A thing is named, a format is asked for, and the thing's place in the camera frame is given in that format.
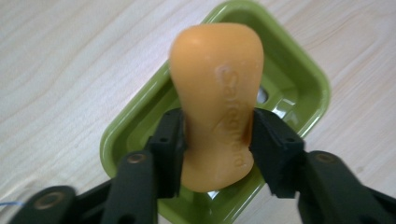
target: light wood surface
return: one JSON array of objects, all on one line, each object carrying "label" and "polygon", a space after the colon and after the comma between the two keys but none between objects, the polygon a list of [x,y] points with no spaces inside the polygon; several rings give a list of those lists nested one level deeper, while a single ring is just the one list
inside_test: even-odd
[{"label": "light wood surface", "polygon": [[[177,33],[220,2],[1,0],[0,202],[106,181],[106,126],[167,59]],[[362,183],[396,197],[396,2],[259,2],[331,83],[307,150],[340,156]],[[295,200],[265,187],[236,223],[301,220]]]}]

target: blue wire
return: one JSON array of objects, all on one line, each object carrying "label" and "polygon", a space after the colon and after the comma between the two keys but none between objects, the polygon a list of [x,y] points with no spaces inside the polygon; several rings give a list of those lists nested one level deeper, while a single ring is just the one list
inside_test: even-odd
[{"label": "blue wire", "polygon": [[23,202],[5,202],[5,203],[0,203],[0,206],[9,206],[9,205],[24,206],[24,203]]}]

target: soap bar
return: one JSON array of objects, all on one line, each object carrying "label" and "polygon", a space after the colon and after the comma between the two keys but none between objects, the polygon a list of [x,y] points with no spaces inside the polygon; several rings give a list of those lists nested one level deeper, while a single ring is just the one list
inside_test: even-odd
[{"label": "soap bar", "polygon": [[169,65],[185,119],[186,188],[223,189],[251,170],[248,146],[263,57],[260,38],[243,24],[197,25],[176,38]]}]

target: soap dish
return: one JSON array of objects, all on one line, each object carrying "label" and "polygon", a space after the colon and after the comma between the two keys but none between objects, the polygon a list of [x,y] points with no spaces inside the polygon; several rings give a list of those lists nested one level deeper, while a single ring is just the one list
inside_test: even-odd
[{"label": "soap dish", "polygon": [[[326,77],[291,37],[253,2],[223,3],[204,19],[237,22],[252,28],[265,48],[262,87],[268,94],[257,107],[273,111],[301,137],[323,116],[330,88]],[[165,111],[180,107],[165,63],[105,130],[100,157],[113,177],[119,160],[130,151],[143,149]],[[181,188],[179,197],[158,201],[159,212],[172,223],[233,222],[264,185],[253,167],[242,180],[225,189],[197,193]]]}]

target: wooden table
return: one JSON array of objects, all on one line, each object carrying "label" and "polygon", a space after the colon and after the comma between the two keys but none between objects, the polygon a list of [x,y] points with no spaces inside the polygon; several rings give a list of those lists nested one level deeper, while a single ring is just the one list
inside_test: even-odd
[{"label": "wooden table", "polygon": [[[221,1],[203,2],[1,0],[0,202],[106,181],[102,133],[175,36]],[[340,156],[362,183],[396,197],[396,2],[259,2],[331,83],[332,103],[307,149]],[[300,222],[296,201],[267,187],[236,220]]]}]

